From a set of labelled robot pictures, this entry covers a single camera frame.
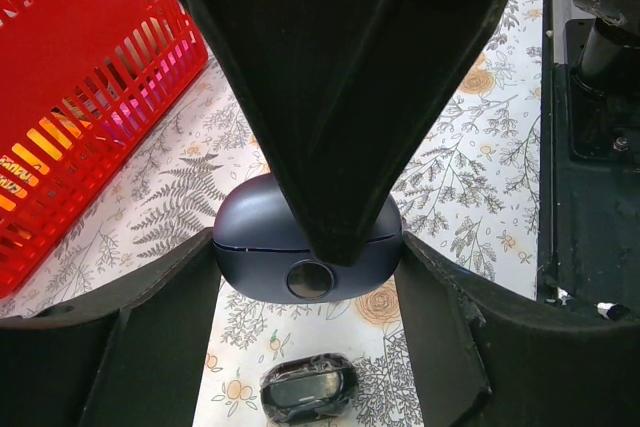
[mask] screw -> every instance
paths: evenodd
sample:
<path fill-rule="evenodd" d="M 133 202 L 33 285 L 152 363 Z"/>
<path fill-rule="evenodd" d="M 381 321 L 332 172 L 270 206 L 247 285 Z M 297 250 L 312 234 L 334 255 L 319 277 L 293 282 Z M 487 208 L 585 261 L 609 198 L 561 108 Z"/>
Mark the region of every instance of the screw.
<path fill-rule="evenodd" d="M 618 152 L 624 152 L 629 148 L 629 141 L 626 137 L 618 137 L 613 143 L 613 149 Z"/>

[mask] floral tablecloth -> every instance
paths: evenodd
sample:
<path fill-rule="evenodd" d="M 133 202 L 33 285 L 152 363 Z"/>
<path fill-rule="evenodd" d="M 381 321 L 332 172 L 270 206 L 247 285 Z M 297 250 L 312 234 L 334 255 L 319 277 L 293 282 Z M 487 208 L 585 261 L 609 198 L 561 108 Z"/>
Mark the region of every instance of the floral tablecloth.
<path fill-rule="evenodd" d="M 410 230 L 527 297 L 536 279 L 541 16 L 542 0 L 509 1 L 393 189 Z M 212 225 L 225 194 L 267 171 L 210 60 L 37 274 L 0 302 L 0 316 L 33 315 L 148 263 Z M 260 376 L 324 352 L 346 354 L 361 378 L 356 408 L 326 425 L 422 425 L 393 280 L 351 301 L 295 306 L 247 299 L 223 281 L 194 425 L 266 425 Z"/>

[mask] dark blue earbud case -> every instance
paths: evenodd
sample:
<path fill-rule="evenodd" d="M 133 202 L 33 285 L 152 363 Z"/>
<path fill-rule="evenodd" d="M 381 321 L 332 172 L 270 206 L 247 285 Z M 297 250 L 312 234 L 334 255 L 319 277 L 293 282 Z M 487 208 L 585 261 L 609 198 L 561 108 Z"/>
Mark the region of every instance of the dark blue earbud case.
<path fill-rule="evenodd" d="M 264 302 L 335 302 L 371 292 L 393 275 L 402 218 L 389 196 L 358 261 L 327 265 L 311 252 L 271 174 L 250 179 L 224 200 L 213 226 L 220 272 L 243 295 Z"/>

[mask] black key fob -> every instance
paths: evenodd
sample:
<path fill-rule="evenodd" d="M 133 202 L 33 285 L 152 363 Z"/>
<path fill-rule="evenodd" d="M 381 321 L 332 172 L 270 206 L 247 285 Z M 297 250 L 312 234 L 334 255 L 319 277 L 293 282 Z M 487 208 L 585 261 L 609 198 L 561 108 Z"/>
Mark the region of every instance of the black key fob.
<path fill-rule="evenodd" d="M 262 378 L 260 400 L 277 425 L 301 425 L 346 412 L 358 393 L 354 365 L 340 354 L 322 354 L 280 364 Z"/>

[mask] red plastic basket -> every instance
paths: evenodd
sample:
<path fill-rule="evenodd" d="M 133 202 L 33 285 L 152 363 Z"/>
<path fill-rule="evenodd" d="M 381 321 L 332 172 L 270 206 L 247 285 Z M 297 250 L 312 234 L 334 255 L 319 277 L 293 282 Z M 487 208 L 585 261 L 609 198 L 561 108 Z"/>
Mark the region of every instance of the red plastic basket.
<path fill-rule="evenodd" d="M 0 297 L 202 69 L 176 0 L 0 0 Z"/>

